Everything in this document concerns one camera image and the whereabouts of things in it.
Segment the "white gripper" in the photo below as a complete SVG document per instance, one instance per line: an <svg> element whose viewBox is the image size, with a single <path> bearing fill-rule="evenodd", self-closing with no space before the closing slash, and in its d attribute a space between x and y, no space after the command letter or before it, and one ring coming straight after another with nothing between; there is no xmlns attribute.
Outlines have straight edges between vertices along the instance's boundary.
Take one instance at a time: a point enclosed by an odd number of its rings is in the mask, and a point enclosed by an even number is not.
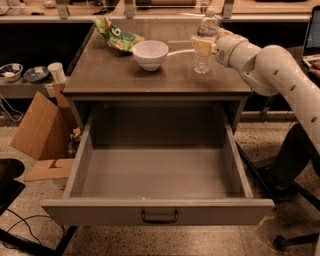
<svg viewBox="0 0 320 256"><path fill-rule="evenodd" d="M229 67L229 60L233 51L248 39L238 34L232 34L231 31L224 28L218 29L218 40L191 37L193 48L204 56L211 56L216 50L216 60L225 67Z"/></svg>

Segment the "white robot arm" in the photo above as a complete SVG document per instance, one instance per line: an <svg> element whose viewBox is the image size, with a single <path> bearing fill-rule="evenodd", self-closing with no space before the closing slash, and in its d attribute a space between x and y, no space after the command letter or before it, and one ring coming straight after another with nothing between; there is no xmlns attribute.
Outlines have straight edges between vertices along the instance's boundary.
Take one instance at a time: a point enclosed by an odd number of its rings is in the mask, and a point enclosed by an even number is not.
<svg viewBox="0 0 320 256"><path fill-rule="evenodd" d="M286 49L278 45L260 48L223 29L216 39L192 36L191 44L205 55L214 54L218 63L237 71L254 92L263 96L280 93L320 153L320 89Z"/></svg>

